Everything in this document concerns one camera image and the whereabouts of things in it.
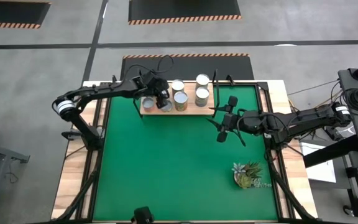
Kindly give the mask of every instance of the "can lid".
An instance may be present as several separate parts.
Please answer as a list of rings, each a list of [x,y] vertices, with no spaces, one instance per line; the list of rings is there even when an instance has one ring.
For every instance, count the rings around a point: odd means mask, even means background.
[[[205,74],[197,75],[196,81],[200,85],[207,85],[209,82],[209,77]]]
[[[174,90],[181,90],[185,87],[185,84],[183,83],[182,80],[174,80],[171,86]]]
[[[206,88],[200,87],[196,90],[196,95],[202,99],[209,97],[209,91]]]
[[[171,111],[172,110],[172,103],[171,101],[167,100],[167,105],[161,107],[162,111]]]
[[[177,103],[186,103],[187,98],[188,98],[187,94],[184,92],[177,92],[177,93],[175,93],[175,96],[173,96],[173,99]]]
[[[146,98],[143,99],[142,104],[143,104],[143,108],[149,109],[149,108],[152,108],[154,106],[154,100],[151,97],[146,97]]]

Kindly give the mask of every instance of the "can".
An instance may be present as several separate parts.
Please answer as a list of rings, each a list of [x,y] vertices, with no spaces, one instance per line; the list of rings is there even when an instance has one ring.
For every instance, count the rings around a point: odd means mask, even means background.
[[[170,100],[167,100],[167,105],[161,107],[161,110],[164,112],[169,112],[172,110],[172,102]]]
[[[179,91],[182,92],[185,91],[185,83],[182,80],[176,79],[172,81],[171,88],[172,88],[172,96],[175,96],[175,93]]]
[[[205,87],[199,87],[196,90],[196,105],[203,107],[206,106],[208,103],[208,98],[209,98],[209,90]]]
[[[187,109],[187,94],[184,92],[177,92],[173,96],[173,100],[175,102],[175,108],[177,111],[184,111]]]
[[[144,111],[150,112],[154,107],[154,100],[151,97],[146,97],[143,99],[142,106]]]
[[[205,74],[199,74],[196,77],[196,90],[199,87],[205,87],[208,89],[208,83],[209,83],[209,76]]]

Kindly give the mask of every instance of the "black floor mat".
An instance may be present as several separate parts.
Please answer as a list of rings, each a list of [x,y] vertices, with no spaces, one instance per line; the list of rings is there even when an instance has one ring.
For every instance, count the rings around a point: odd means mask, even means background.
[[[50,2],[0,1],[0,28],[38,29]]]
[[[237,0],[130,0],[129,24],[241,19]]]
[[[149,69],[157,69],[158,61],[164,55],[126,55],[122,60],[121,78],[124,72],[133,65],[143,65]],[[173,54],[170,55],[175,64],[172,69],[161,74],[167,80],[182,79],[195,80],[200,73],[207,74],[210,79],[215,69],[218,69],[218,80],[225,80],[230,75],[234,80],[254,80],[252,66],[248,54]],[[160,70],[166,70],[170,66],[170,59],[165,58]],[[129,70],[126,79],[139,75],[139,69],[134,67]]]

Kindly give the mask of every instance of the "green mat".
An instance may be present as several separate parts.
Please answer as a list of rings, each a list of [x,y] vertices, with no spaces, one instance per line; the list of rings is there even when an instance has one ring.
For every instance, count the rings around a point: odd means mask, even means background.
[[[253,86],[222,86],[220,95],[221,103],[234,95],[238,108],[257,109]],[[243,190],[231,170],[233,162],[259,161],[270,183],[263,137],[244,133],[247,147],[234,134],[218,143],[207,117],[140,119],[132,100],[112,99],[94,220],[128,221],[143,206],[157,221],[277,220],[273,189]]]

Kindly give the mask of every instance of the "gray floor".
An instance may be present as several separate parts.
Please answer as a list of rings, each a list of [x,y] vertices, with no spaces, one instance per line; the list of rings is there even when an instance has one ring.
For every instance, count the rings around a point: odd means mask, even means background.
[[[0,29],[0,45],[90,44],[102,0],[53,0],[38,30]],[[265,40],[358,40],[358,0],[238,0],[242,20],[127,25],[128,1],[110,1],[99,43]],[[47,221],[53,207],[70,124],[50,109],[62,93],[81,84],[89,49],[0,50],[0,145],[30,154],[13,163],[16,184],[6,180],[0,223]],[[296,47],[184,47],[98,49],[90,80],[119,77],[121,59],[132,54],[249,53],[255,79],[282,79],[287,93],[335,80],[337,71],[358,67],[358,45]],[[332,85],[290,96],[307,109],[329,98]],[[358,223],[341,212],[343,190],[312,189],[318,215]]]

